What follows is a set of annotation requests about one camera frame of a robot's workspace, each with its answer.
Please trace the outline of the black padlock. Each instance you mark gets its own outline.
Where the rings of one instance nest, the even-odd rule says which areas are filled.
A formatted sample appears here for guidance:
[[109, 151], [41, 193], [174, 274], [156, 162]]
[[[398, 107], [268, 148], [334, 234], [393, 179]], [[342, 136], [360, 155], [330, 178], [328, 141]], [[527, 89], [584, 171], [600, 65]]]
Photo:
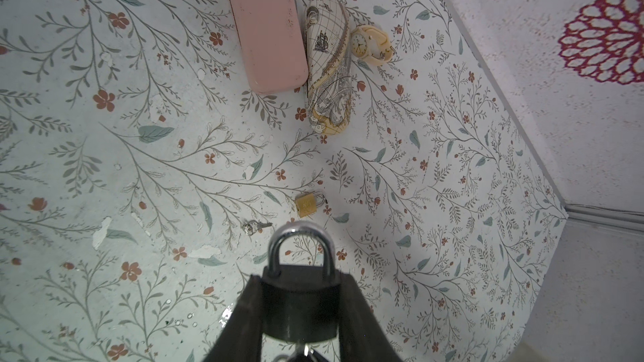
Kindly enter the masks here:
[[[308, 236], [321, 245], [320, 266], [280, 262], [281, 246], [295, 236]], [[273, 234], [262, 276], [265, 335], [296, 344], [320, 343], [337, 336], [340, 273], [335, 268], [334, 251], [331, 237], [316, 224], [295, 221]]]

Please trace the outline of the small silver key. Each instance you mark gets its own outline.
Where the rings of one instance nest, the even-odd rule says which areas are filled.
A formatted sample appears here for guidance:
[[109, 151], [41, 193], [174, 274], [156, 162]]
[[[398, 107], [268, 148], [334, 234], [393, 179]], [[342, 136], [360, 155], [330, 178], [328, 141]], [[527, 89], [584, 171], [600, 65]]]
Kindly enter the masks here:
[[310, 345], [299, 345], [291, 355], [277, 355], [273, 362], [329, 362]]

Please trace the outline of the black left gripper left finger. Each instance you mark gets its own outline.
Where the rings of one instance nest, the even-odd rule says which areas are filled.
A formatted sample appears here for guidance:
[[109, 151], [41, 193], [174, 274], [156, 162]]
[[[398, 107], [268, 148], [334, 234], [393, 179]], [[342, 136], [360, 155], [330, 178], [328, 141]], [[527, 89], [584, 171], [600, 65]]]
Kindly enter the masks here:
[[225, 328], [204, 362], [258, 362], [262, 359], [263, 285], [251, 275]]

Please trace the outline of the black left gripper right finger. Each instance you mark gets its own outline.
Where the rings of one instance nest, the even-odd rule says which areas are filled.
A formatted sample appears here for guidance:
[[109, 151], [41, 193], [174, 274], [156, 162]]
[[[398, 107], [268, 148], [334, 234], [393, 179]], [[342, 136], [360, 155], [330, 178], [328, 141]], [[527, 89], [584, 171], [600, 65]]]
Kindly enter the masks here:
[[357, 281], [347, 273], [340, 273], [338, 319], [342, 362], [402, 361], [387, 340]]

